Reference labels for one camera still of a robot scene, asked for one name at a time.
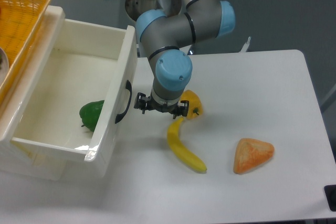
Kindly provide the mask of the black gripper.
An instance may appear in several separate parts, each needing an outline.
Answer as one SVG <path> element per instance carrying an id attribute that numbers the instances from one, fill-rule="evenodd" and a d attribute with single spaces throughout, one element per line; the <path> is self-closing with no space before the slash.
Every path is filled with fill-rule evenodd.
<path id="1" fill-rule="evenodd" d="M 155 92 L 151 92 L 150 97 L 144 93 L 138 92 L 134 102 L 134 108 L 141 110 L 144 114 L 147 110 L 156 110 L 161 113 L 171 113 L 173 119 L 178 116 L 187 117 L 189 110 L 189 101 L 182 100 L 179 102 L 179 97 L 167 100 L 158 96 Z"/>

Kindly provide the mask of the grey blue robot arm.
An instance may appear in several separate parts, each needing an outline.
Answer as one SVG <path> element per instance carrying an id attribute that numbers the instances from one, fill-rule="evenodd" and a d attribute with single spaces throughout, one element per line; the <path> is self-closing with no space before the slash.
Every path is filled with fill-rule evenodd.
<path id="1" fill-rule="evenodd" d="M 232 32 L 233 7 L 220 0 L 183 0 L 186 11 L 168 16 L 162 7 L 146 7 L 135 20 L 140 51 L 154 75 L 149 96 L 139 93 L 135 108 L 186 116 L 189 102 L 181 98 L 192 75 L 192 62 L 182 48 Z"/>

